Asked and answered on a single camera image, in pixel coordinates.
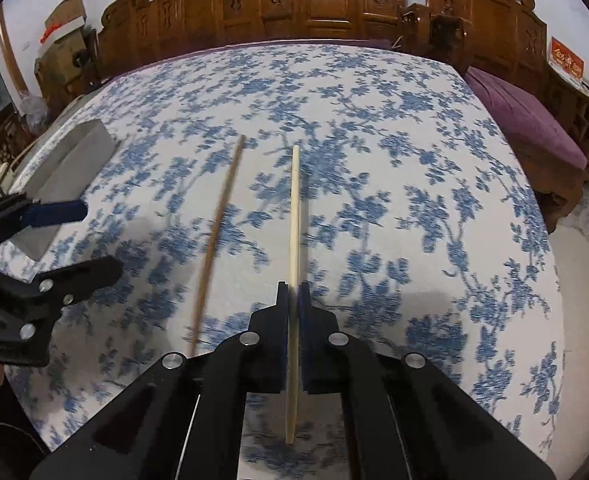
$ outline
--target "bed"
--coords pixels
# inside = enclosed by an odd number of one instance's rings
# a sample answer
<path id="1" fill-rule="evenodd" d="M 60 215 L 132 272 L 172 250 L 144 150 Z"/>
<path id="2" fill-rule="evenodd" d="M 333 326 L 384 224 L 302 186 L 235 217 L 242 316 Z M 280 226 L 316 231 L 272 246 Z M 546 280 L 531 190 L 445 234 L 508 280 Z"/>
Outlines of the bed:
<path id="1" fill-rule="evenodd" d="M 562 391 L 561 295 L 545 223 L 496 123 L 456 71 L 335 41 L 219 48 L 135 70 L 43 145 L 20 189 L 82 121 L 120 142 L 88 187 L 85 221 L 25 279 L 114 254 L 125 273 L 65 308 L 50 364 L 9 380 L 54 449 L 167 351 L 187 352 L 199 270 L 226 168 L 247 137 L 220 233 L 199 352 L 244 330 L 287 276 L 289 160 L 301 146 L 305 277 L 343 330 L 424 352 L 540 457 Z M 282 396 L 251 396 L 239 478 L 346 478 L 335 397 L 303 397 L 295 446 Z"/>

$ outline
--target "wooden headboard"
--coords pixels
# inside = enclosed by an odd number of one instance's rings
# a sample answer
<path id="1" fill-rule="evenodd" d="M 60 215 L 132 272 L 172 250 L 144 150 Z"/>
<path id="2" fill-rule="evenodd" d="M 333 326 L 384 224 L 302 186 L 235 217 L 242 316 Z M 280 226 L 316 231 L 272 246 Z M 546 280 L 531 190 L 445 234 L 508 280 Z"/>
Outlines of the wooden headboard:
<path id="1" fill-rule="evenodd" d="M 427 0 L 427 6 L 473 23 L 472 66 L 539 94 L 547 30 L 533 12 L 534 0 Z"/>
<path id="2" fill-rule="evenodd" d="M 398 38 L 405 0 L 117 0 L 101 18 L 103 76 L 195 50 L 283 38 Z"/>

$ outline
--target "red object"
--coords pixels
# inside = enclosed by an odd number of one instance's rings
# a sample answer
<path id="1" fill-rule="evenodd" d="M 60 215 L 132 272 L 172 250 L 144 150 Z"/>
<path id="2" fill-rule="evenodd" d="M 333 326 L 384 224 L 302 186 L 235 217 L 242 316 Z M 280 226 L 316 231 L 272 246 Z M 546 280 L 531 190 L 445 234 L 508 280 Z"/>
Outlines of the red object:
<path id="1" fill-rule="evenodd" d="M 54 31 L 56 31 L 57 28 L 61 28 L 61 25 L 59 25 L 58 23 L 56 25 L 51 25 L 50 27 L 46 28 L 46 31 L 44 32 L 42 38 L 39 40 L 39 42 L 41 44 L 44 44 L 46 42 L 46 40 L 48 39 L 48 37 L 50 36 L 50 34 L 52 34 Z"/>
<path id="2" fill-rule="evenodd" d="M 552 62 L 559 65 L 565 72 L 575 77 L 579 81 L 583 79 L 583 70 L 585 63 L 574 52 L 568 49 L 557 38 L 552 38 L 549 47 L 549 58 Z"/>

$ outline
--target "chopstick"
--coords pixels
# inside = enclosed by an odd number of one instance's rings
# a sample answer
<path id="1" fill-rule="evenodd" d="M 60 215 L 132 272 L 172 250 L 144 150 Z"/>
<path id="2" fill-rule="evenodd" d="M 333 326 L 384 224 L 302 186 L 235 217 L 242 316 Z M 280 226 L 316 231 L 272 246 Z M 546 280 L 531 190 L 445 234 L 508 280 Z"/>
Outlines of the chopstick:
<path id="1" fill-rule="evenodd" d="M 299 289 L 301 150 L 292 148 L 292 189 L 290 190 L 290 312 L 288 317 L 288 361 L 286 370 L 286 443 L 294 443 L 297 403 L 299 400 L 299 316 L 297 293 Z"/>
<path id="2" fill-rule="evenodd" d="M 206 311 L 208 289 L 210 287 L 210 280 L 212 278 L 212 266 L 214 264 L 214 255 L 216 253 L 216 240 L 219 237 L 219 229 L 221 228 L 221 223 L 223 221 L 223 214 L 225 213 L 228 202 L 230 201 L 230 193 L 232 192 L 232 185 L 234 184 L 234 178 L 237 174 L 237 168 L 239 166 L 239 160 L 241 160 L 241 152 L 243 151 L 243 144 L 245 143 L 245 140 L 246 136 L 242 135 L 237 142 L 237 147 L 234 151 L 234 158 L 232 158 L 232 164 L 230 165 L 228 174 L 225 178 L 225 185 L 223 187 L 221 199 L 219 200 L 219 207 L 214 218 L 214 225 L 212 226 L 210 240 L 208 241 L 206 261 L 204 262 L 204 268 L 202 269 L 201 277 L 199 278 L 199 289 L 196 297 L 196 307 L 194 309 L 190 357 L 194 357 L 196 354 L 196 345 L 199 341 L 199 332 L 201 332 L 201 323 L 204 312 Z"/>

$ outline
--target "silver bolt head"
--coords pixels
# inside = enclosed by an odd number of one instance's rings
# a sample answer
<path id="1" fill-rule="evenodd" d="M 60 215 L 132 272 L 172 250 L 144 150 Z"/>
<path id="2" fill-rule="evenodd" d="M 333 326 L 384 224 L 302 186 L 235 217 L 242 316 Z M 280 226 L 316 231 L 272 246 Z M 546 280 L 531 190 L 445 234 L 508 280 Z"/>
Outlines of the silver bolt head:
<path id="1" fill-rule="evenodd" d="M 239 342 L 245 346 L 252 346 L 258 343 L 260 337 L 256 332 L 244 332 L 239 336 Z"/>
<path id="2" fill-rule="evenodd" d="M 408 354 L 405 356 L 405 364 L 410 368 L 423 368 L 425 366 L 425 357 L 421 354 Z"/>
<path id="3" fill-rule="evenodd" d="M 27 341 L 34 335 L 35 332 L 36 328 L 34 327 L 34 325 L 32 323 L 26 323 L 18 331 L 18 335 L 21 338 L 21 341 Z"/>
<path id="4" fill-rule="evenodd" d="M 174 368 L 178 368 L 183 364 L 183 355 L 177 353 L 168 354 L 161 363 L 168 370 L 174 370 Z"/>
<path id="5" fill-rule="evenodd" d="M 350 338 L 343 332 L 335 332 L 330 334 L 327 340 L 330 341 L 330 343 L 334 346 L 345 346 L 347 345 L 348 341 L 350 341 Z"/>
<path id="6" fill-rule="evenodd" d="M 54 285 L 53 280 L 43 280 L 41 283 L 39 283 L 39 291 L 40 292 L 47 292 L 48 290 L 50 290 L 52 288 L 53 285 Z"/>

